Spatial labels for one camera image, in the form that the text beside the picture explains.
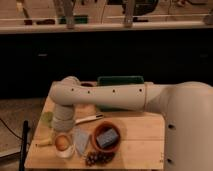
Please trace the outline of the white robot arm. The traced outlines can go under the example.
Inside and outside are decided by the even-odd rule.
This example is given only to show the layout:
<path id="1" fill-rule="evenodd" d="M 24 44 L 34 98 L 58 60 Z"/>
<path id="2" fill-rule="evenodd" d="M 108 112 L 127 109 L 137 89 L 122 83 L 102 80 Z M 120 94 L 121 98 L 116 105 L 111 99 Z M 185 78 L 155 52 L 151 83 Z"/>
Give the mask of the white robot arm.
<path id="1" fill-rule="evenodd" d="M 58 111 L 95 104 L 159 113 L 165 119 L 164 171 L 213 171 L 213 86 L 202 82 L 85 87 L 69 76 L 52 85 Z"/>

